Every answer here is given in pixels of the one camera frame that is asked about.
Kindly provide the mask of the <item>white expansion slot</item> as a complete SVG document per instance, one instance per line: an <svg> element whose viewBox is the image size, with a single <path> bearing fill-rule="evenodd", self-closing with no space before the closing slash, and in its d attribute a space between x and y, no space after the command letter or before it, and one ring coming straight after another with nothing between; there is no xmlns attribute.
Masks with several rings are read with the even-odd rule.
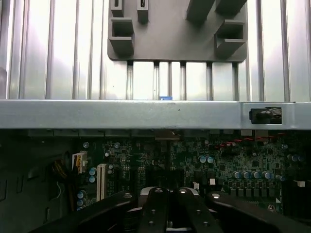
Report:
<svg viewBox="0 0 311 233"><path fill-rule="evenodd" d="M99 164L97 166L96 201L100 201L106 197L106 186L107 186L107 164Z"/></svg>

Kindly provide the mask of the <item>green motherboard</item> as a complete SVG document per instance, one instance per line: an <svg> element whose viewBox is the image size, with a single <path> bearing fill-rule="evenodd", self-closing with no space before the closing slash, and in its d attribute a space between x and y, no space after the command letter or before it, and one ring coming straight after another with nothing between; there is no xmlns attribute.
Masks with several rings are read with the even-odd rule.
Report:
<svg viewBox="0 0 311 233"><path fill-rule="evenodd" d="M190 187L202 197L222 191L280 214L282 182L311 181L310 131L104 137L77 145L88 160L85 173L76 176L77 210L96 202L99 164L107 164L106 197L150 186Z"/></svg>

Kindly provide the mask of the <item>white power connector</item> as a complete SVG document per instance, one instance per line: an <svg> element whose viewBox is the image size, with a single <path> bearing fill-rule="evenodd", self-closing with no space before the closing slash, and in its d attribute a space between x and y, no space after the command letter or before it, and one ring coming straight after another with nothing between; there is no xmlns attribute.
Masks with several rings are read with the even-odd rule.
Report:
<svg viewBox="0 0 311 233"><path fill-rule="evenodd" d="M72 155L72 170L76 170L78 174L85 173L87 164L87 151L81 151Z"/></svg>

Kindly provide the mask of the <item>open black PC case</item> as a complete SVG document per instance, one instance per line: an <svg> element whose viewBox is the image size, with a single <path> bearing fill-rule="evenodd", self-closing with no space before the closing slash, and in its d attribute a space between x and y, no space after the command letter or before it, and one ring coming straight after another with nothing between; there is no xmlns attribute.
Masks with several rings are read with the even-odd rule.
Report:
<svg viewBox="0 0 311 233"><path fill-rule="evenodd" d="M280 107L282 124L252 124L249 111L264 107ZM311 132L311 103L0 100L0 233L30 233L79 211L73 206L77 172L71 163L82 140L272 131ZM137 233L146 196L154 187L169 192L166 233L194 233L176 194L183 188L199 193L162 186L145 187L138 194L127 191L144 197L124 217L123 233ZM207 195L200 197L207 203Z"/></svg>

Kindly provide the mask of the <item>black RAM slot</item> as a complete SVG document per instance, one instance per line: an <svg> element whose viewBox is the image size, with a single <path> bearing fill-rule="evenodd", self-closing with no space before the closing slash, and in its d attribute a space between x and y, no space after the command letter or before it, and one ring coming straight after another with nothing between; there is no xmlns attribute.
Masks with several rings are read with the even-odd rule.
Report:
<svg viewBox="0 0 311 233"><path fill-rule="evenodd" d="M284 215L311 219L311 181L282 182L282 203Z"/></svg>

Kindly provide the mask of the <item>black case lock knob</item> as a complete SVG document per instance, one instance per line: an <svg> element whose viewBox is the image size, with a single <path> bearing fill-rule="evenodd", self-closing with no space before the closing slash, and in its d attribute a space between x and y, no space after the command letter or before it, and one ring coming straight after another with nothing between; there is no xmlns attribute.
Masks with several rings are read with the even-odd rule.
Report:
<svg viewBox="0 0 311 233"><path fill-rule="evenodd" d="M280 107L252 108L249 111L252 124L282 124L282 109Z"/></svg>

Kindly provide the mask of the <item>grey parts rack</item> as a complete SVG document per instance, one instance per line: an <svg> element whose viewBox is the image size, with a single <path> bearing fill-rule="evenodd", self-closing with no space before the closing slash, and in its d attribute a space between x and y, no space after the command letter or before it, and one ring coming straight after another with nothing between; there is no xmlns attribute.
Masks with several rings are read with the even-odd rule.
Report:
<svg viewBox="0 0 311 233"><path fill-rule="evenodd" d="M112 60L246 59L247 0L109 0Z"/></svg>

